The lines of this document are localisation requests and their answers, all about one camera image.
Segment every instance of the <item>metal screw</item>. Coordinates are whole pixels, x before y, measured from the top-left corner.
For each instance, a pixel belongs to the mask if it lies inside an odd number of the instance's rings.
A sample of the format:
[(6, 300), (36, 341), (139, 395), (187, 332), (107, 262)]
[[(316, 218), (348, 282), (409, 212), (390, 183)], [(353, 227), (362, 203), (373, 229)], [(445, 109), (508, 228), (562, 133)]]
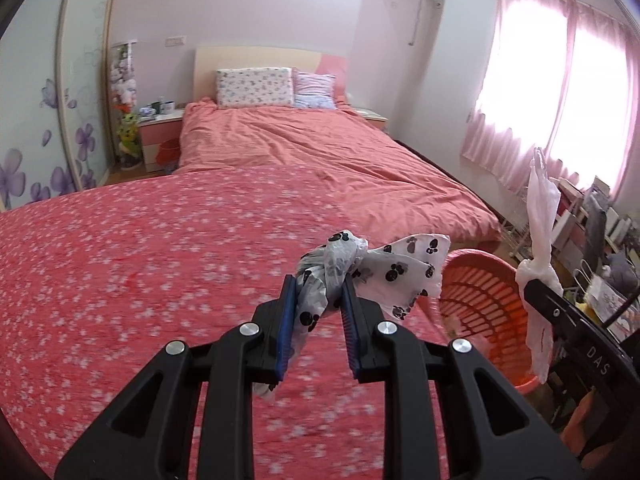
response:
[(258, 332), (260, 332), (260, 327), (255, 323), (245, 323), (240, 327), (242, 335), (256, 335)]
[(184, 343), (182, 341), (171, 341), (164, 347), (164, 351), (169, 355), (178, 355), (184, 352)]
[(455, 339), (452, 343), (453, 349), (456, 352), (460, 352), (461, 354), (466, 354), (467, 352), (471, 352), (473, 346), (466, 339)]
[(398, 331), (398, 327), (391, 321), (381, 321), (378, 323), (378, 332), (384, 335), (392, 335)]

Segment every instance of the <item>plastic bag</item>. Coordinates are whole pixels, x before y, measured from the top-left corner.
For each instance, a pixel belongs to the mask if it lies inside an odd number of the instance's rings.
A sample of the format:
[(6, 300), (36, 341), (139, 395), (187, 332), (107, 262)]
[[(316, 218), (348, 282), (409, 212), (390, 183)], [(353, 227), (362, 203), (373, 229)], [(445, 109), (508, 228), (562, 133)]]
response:
[(522, 303), (529, 314), (526, 343), (531, 350), (531, 371), (538, 376), (542, 384), (546, 383), (549, 374), (549, 362), (554, 346), (553, 329), (551, 323), (524, 300), (524, 287), (530, 280), (539, 279), (562, 296), (562, 285), (551, 266), (551, 231), (559, 202), (560, 191), (548, 179), (542, 150), (536, 148), (527, 191), (533, 258), (520, 263), (516, 271), (516, 282), (520, 288)]

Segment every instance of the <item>wardrobe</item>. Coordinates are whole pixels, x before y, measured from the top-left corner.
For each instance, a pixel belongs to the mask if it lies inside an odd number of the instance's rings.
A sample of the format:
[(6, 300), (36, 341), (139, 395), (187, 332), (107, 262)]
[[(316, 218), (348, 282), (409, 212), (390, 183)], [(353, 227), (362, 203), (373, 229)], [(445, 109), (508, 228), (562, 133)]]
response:
[(0, 38), (0, 210), (98, 187), (111, 0), (25, 0)]

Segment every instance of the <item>orange basket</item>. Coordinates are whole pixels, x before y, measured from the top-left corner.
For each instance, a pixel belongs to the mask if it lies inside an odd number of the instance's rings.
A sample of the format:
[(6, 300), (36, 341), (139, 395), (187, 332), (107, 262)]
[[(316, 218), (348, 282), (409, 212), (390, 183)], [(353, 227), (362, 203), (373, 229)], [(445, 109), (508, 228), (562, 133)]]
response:
[(175, 170), (180, 160), (180, 139), (169, 139), (160, 144), (156, 164), (164, 170)]
[(460, 320), (458, 337), (482, 335), (491, 344), (489, 361), (521, 394), (540, 383), (530, 373), (525, 343), (527, 311), (520, 301), (516, 269), (493, 254), (475, 249), (453, 251), (442, 267), (440, 313)]

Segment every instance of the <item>cup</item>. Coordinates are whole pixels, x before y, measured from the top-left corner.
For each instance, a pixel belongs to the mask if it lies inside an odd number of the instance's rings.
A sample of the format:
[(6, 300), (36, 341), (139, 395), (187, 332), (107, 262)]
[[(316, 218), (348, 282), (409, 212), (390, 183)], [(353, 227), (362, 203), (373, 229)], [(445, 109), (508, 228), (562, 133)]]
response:
[(165, 101), (161, 106), (161, 114), (172, 114), (175, 112), (175, 101)]

